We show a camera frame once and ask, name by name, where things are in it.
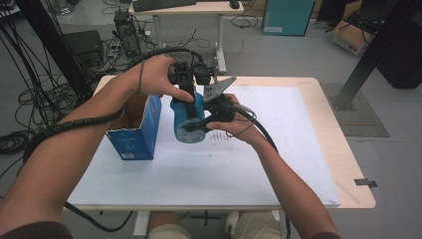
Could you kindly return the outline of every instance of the table leg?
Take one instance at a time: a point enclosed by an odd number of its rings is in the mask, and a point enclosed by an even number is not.
[[[218,61],[218,72],[220,74],[226,74],[226,61],[224,60],[223,53],[223,15],[218,16],[218,42],[217,42],[217,61]]]
[[[161,38],[161,23],[159,20],[159,16],[153,15],[152,17],[154,19],[155,36],[157,38],[158,49],[160,49],[164,47],[162,45],[162,38]]]

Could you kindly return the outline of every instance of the metal pole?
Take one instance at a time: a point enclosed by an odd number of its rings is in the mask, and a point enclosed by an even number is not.
[[[331,104],[336,111],[352,109],[351,102],[359,89],[363,86],[369,75],[385,50],[394,41],[397,34],[414,15],[422,0],[399,0],[387,20],[376,34],[372,43],[360,58],[350,77],[339,93],[331,99]]]
[[[69,82],[78,97],[79,104],[87,101],[93,95],[93,90],[85,81],[80,67],[41,1],[16,0],[16,4]]]

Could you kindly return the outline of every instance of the box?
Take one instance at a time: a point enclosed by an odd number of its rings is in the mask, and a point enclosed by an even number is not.
[[[346,5],[343,19],[348,19],[354,11],[360,8],[361,1],[352,2]],[[353,55],[362,54],[373,39],[373,35],[341,20],[334,28],[332,41]]]
[[[315,0],[267,0],[264,35],[304,36]]]
[[[160,114],[158,96],[133,95],[124,103],[123,115],[106,132],[121,159],[154,158]]]

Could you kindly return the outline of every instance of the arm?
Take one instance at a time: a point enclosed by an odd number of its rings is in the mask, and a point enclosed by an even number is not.
[[[233,95],[228,97],[232,102],[238,102]],[[237,114],[232,122],[210,122],[207,127],[226,130],[254,148],[280,204],[302,238],[311,238],[319,232],[337,233],[330,215],[319,198],[292,171],[264,136],[254,126],[243,131],[250,124]]]
[[[111,79],[95,96],[61,122],[108,116],[117,112],[132,94],[171,95],[192,102],[186,92],[171,86],[167,71],[175,60],[157,56]],[[63,222],[62,209],[82,178],[102,141],[109,123],[87,126],[43,141],[28,159],[0,202],[0,235],[37,221]]]

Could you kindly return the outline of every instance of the forearm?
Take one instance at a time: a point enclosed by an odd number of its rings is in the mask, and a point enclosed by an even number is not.
[[[114,114],[136,89],[137,84],[131,79],[116,77],[61,122]],[[60,221],[66,200],[88,168],[108,126],[109,123],[102,123],[82,127],[44,140],[32,153],[2,202],[3,215],[9,211],[25,214],[25,210],[40,210],[18,219],[24,220],[23,223],[43,220],[44,217]],[[33,200],[28,201],[27,198],[33,195]]]
[[[336,232],[325,207],[308,185],[283,161],[264,139],[252,144],[259,155],[273,189],[302,238],[321,231]]]

